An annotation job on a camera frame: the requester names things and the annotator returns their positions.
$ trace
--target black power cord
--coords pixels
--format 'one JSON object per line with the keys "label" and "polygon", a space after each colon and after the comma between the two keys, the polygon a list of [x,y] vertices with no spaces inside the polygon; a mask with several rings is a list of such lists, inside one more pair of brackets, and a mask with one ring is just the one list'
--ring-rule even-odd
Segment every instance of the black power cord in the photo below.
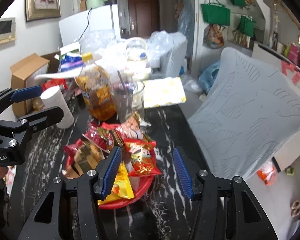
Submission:
{"label": "black power cord", "polygon": [[79,41],[81,40],[81,38],[82,38],[82,36],[84,35],[84,33],[86,32],[86,30],[88,29],[88,27],[89,27],[89,14],[90,14],[90,12],[92,11],[92,8],[89,10],[89,12],[88,12],[88,25],[87,25],[87,27],[85,28],[85,30],[83,31],[83,33],[82,33],[82,35],[80,36],[80,39],[79,39]]}

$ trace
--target gold frame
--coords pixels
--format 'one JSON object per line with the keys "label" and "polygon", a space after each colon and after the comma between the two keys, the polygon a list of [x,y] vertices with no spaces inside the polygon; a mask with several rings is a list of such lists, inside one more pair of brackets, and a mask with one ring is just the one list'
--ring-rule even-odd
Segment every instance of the gold frame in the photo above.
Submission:
{"label": "gold frame", "polygon": [[61,17],[60,0],[57,0],[58,9],[36,9],[34,0],[26,0],[26,22]]}

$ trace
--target chair backrest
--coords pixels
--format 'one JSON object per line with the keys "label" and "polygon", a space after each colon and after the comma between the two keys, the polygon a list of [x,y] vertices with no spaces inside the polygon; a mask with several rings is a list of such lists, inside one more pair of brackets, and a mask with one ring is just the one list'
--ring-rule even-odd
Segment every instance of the chair backrest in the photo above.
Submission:
{"label": "chair backrest", "polygon": [[300,130],[300,97],[274,66],[225,48],[207,100],[188,121],[215,176],[247,179]]}

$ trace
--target white floor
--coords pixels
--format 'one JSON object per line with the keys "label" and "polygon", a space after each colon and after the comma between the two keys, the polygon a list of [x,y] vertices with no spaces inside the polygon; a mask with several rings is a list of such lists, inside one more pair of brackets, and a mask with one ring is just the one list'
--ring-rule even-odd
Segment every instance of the white floor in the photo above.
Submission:
{"label": "white floor", "polygon": [[277,181],[266,186],[257,174],[247,184],[266,212],[279,240],[287,240],[292,223],[290,204],[300,199],[300,157],[293,163],[295,176],[277,174]]}

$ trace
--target picture frame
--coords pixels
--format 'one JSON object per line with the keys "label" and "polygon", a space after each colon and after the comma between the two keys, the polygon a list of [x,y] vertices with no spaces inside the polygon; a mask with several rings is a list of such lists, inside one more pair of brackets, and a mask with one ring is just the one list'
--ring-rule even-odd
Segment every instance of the picture frame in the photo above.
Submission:
{"label": "picture frame", "polygon": [[26,22],[61,17],[60,0],[26,0]]}

